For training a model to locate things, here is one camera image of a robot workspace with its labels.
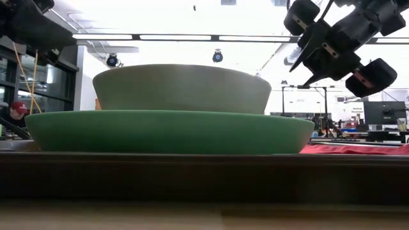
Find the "ceiling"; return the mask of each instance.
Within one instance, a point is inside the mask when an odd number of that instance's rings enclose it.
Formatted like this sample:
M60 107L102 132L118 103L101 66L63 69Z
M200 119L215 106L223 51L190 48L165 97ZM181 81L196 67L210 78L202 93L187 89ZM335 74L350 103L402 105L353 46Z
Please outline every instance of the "ceiling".
M236 0L235 6L222 6L220 0L54 0L53 10L74 33L160 33L207 35L289 35L283 25L286 8L274 6L272 0ZM328 1L324 0L321 9ZM353 6L331 7L325 20L334 24L351 12ZM409 28L393 36L409 35ZM280 43L215 42L102 42L104 47L138 47L139 52L118 53L127 65L148 63L185 63L215 65L256 74L275 53ZM100 42L94 42L98 50ZM262 70L262 77L272 84L286 79L289 84L303 84L311 73L303 66L289 74L284 58L295 48L288 45L276 54ZM221 49L224 60L213 63L215 49ZM321 85L340 85L331 80Z

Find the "security camera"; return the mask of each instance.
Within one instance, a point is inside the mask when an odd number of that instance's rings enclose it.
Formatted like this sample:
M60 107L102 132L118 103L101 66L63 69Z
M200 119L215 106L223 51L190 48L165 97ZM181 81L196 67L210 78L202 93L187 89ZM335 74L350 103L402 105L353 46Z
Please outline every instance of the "security camera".
M109 54L107 58L107 65L110 67L122 67L123 63L117 58L117 54Z
M213 62L221 61L223 61L222 51L220 51L220 49L216 49L215 54L213 54Z

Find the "person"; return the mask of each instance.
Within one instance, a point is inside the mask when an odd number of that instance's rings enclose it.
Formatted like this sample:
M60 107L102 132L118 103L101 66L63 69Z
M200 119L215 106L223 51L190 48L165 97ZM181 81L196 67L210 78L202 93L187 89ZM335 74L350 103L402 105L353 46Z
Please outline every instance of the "person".
M24 116L26 114L28 114L28 110L24 102L13 102L10 105L10 112L6 113L3 119L19 128L25 128Z

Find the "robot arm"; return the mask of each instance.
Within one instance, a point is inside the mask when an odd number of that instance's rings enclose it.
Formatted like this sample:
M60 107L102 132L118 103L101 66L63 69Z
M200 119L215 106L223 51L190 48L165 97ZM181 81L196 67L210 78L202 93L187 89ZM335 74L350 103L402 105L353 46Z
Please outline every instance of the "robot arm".
M332 3L355 9L332 27L324 21ZM330 0L323 15L310 0L296 0L288 9L284 25L292 35L301 35L301 53L290 71L301 62L313 76L305 86L330 77L338 81L352 73L346 87L359 97L372 95L390 86L397 73L384 60L376 59L364 66L355 51L381 32L387 36L406 26L401 12L409 8L408 0Z
M0 38L55 56L76 40L72 33L43 15L54 6L52 0L0 0Z

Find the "green bowl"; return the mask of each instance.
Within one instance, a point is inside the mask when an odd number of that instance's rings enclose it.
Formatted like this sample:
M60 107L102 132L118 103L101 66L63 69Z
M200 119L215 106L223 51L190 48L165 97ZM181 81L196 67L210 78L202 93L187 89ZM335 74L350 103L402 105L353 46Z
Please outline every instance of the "green bowl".
M186 111L72 111L26 118L45 151L270 155L299 153L314 123L302 119Z
M199 65L115 68L98 74L93 85L103 110L263 114L271 93L260 77Z

